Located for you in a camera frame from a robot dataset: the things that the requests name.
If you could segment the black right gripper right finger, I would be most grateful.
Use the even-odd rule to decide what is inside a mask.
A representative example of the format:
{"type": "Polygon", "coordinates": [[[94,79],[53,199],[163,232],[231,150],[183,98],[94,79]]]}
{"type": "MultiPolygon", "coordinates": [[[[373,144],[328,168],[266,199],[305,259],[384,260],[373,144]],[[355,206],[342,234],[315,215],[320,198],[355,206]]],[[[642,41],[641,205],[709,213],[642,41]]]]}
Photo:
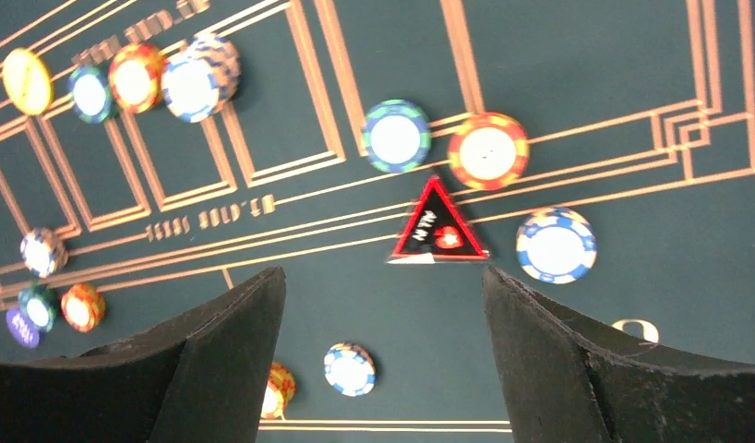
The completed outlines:
{"type": "Polygon", "coordinates": [[[489,267],[485,316],[518,442],[755,442],[755,365],[636,338],[489,267]]]}

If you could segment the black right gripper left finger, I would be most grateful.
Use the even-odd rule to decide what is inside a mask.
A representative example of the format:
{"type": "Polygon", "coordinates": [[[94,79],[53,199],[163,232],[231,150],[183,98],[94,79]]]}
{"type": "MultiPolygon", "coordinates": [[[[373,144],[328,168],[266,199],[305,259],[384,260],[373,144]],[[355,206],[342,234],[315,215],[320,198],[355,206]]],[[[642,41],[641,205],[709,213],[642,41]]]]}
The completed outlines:
{"type": "Polygon", "coordinates": [[[0,442],[253,442],[285,273],[76,357],[0,363],[0,442]]]}

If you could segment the orange poker chip stack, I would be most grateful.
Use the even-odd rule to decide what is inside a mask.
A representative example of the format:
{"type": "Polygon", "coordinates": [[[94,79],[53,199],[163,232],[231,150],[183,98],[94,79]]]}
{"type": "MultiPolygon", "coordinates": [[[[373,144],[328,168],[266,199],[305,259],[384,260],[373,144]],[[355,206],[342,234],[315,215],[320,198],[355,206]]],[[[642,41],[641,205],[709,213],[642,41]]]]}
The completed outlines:
{"type": "Polygon", "coordinates": [[[283,418],[296,393],[296,381],[291,371],[279,362],[272,362],[261,408],[262,419],[283,418]]]}

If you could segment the white blue chip stack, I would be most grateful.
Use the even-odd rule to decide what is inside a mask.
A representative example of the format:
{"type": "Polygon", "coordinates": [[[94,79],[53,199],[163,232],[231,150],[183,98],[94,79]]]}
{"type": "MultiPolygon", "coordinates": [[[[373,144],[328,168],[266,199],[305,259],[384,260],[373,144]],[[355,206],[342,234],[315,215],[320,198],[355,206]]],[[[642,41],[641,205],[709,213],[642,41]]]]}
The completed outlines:
{"type": "Polygon", "coordinates": [[[335,390],[348,397],[365,396],[377,381],[376,366],[368,351],[349,342],[335,343],[327,350],[324,375],[335,390]]]}

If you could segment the green blue poker chip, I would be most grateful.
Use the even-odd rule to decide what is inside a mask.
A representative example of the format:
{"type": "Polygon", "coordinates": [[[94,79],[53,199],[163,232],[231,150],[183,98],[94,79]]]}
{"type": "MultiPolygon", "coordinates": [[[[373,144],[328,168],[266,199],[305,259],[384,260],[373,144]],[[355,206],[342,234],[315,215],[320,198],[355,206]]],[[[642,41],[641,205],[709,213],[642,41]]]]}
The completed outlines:
{"type": "Polygon", "coordinates": [[[425,161],[431,148],[427,117],[414,102],[380,102],[366,114],[362,144],[370,164],[379,171],[409,172],[425,161]]]}
{"type": "Polygon", "coordinates": [[[60,301],[55,291],[45,284],[23,288],[18,294],[20,311],[41,332],[49,332],[60,316],[60,301]]]}
{"type": "Polygon", "coordinates": [[[114,114],[108,78],[97,66],[78,66],[69,76],[67,86],[73,110],[83,122],[100,124],[114,114]]]}

